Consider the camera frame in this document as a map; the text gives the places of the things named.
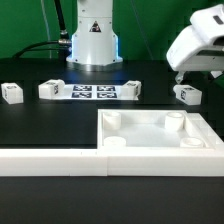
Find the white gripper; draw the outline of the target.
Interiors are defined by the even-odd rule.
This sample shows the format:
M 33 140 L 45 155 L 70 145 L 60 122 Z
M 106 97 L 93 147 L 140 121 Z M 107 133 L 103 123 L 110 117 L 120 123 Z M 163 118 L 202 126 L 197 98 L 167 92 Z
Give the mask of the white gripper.
M 185 71 L 211 71 L 214 79 L 224 70 L 224 4 L 194 12 L 191 24 L 170 46 L 166 57 L 181 84 Z

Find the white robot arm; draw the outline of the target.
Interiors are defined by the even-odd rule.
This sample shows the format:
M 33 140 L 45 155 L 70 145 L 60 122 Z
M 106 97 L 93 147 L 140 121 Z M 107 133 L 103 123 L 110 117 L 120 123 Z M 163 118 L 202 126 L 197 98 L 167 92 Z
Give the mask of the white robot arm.
M 113 31 L 113 0 L 77 0 L 77 29 L 67 63 L 80 70 L 104 71 L 122 64 Z M 189 71 L 224 74 L 224 4 L 198 10 L 176 37 L 166 59 L 180 83 Z

